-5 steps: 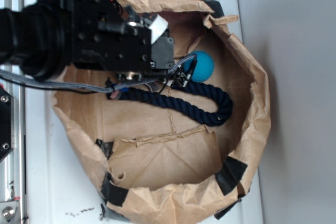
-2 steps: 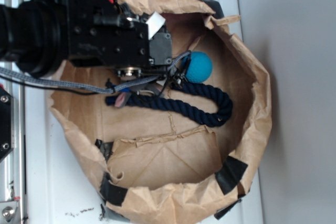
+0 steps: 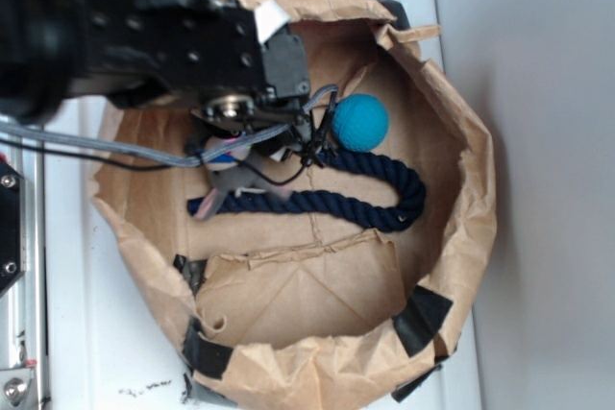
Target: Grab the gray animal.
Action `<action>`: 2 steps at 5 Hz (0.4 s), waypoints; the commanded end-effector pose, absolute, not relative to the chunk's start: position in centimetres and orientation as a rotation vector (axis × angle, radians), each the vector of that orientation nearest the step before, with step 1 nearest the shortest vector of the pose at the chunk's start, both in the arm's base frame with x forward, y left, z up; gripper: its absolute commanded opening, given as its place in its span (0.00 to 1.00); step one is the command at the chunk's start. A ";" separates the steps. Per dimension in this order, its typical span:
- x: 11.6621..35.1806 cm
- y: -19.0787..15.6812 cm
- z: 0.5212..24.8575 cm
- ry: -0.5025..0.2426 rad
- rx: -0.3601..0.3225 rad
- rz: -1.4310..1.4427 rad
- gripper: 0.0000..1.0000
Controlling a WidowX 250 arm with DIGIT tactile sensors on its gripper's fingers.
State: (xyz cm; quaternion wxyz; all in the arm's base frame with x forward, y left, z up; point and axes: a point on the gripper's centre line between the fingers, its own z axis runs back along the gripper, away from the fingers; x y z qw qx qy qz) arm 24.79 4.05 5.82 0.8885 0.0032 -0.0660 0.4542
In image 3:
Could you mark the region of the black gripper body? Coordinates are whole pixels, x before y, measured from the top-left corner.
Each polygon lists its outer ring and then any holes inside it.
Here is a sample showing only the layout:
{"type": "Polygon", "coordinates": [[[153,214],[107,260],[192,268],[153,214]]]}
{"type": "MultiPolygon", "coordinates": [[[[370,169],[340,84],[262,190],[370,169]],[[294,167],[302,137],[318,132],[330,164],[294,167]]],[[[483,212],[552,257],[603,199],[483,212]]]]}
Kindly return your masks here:
{"type": "Polygon", "coordinates": [[[264,89],[208,96],[201,108],[190,111],[209,133],[219,137],[279,126],[288,130],[308,122],[311,84],[304,41],[292,32],[289,14],[274,0],[256,7],[254,18],[264,89]]]}

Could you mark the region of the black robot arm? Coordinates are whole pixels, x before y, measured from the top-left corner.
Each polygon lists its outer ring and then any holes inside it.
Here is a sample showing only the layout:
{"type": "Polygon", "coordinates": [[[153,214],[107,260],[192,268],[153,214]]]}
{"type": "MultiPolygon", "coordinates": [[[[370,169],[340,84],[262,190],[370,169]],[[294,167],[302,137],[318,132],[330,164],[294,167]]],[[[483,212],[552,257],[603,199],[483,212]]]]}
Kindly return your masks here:
{"type": "Polygon", "coordinates": [[[1,0],[1,110],[23,124],[102,96],[256,131],[301,121],[309,94],[300,37],[238,0],[1,0]]]}

